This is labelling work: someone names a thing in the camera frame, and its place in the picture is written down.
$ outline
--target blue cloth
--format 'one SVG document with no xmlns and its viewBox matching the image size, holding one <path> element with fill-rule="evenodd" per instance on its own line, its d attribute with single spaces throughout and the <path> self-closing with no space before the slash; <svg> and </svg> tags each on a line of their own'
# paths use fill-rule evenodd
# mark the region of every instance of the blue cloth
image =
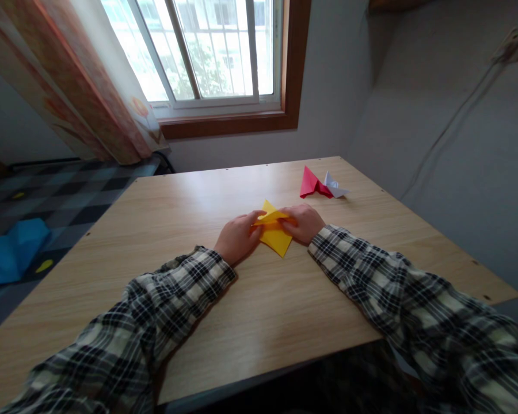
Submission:
<svg viewBox="0 0 518 414">
<path fill-rule="evenodd" d="M 20 280 L 43 246 L 50 230 L 41 218 L 18 221 L 0 236 L 0 285 Z"/>
</svg>

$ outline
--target hand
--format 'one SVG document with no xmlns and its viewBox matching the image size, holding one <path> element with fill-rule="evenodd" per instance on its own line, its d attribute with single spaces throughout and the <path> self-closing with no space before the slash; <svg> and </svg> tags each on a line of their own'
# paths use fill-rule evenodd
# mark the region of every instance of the hand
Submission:
<svg viewBox="0 0 518 414">
<path fill-rule="evenodd" d="M 242 259 L 259 242 L 263 233 L 263 226 L 251 229 L 257 217 L 266 214 L 263 210 L 254 210 L 249 214 L 242 214 L 224 225 L 219 239 L 213 248 L 222 256 L 225 262 L 233 266 Z"/>
<path fill-rule="evenodd" d="M 287 218 L 280 218 L 280 225 L 290 235 L 306 245 L 309 245 L 313 237 L 326 225 L 320 214 L 307 203 L 281 208 L 279 211 L 287 214 L 298 223 L 293 225 Z"/>
</svg>

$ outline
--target checkered floor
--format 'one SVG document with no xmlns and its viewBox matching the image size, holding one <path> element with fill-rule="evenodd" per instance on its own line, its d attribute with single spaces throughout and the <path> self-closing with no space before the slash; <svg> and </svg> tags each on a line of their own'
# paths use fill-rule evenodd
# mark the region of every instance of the checkered floor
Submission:
<svg viewBox="0 0 518 414">
<path fill-rule="evenodd" d="M 0 286 L 0 324 L 138 177 L 154 175 L 158 156 L 134 166 L 77 162 L 32 167 L 0 180 L 0 236 L 18 220 L 44 220 L 51 236 L 18 282 Z"/>
</svg>

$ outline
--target wooden window frame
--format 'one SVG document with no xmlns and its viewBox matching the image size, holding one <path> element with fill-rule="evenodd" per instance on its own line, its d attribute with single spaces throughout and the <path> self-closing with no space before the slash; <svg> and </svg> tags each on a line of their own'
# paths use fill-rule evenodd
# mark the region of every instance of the wooden window frame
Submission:
<svg viewBox="0 0 518 414">
<path fill-rule="evenodd" d="M 305 67 L 311 0 L 284 0 L 281 110 L 159 120 L 168 139 L 296 129 Z"/>
</svg>

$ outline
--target person's left hand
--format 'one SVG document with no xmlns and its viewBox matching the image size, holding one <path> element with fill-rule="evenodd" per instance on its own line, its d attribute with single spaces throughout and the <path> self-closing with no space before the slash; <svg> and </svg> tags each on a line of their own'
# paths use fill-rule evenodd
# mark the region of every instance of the person's left hand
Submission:
<svg viewBox="0 0 518 414">
<path fill-rule="evenodd" d="M 263 226 L 256 226 L 253 230 L 251 230 L 251 227 L 257 217 L 264 214 L 266 214 L 266 211 L 254 210 L 249 214 L 243 214 L 230 220 L 221 230 L 213 250 L 216 250 L 225 262 L 233 266 L 259 242 L 263 233 Z"/>
</svg>

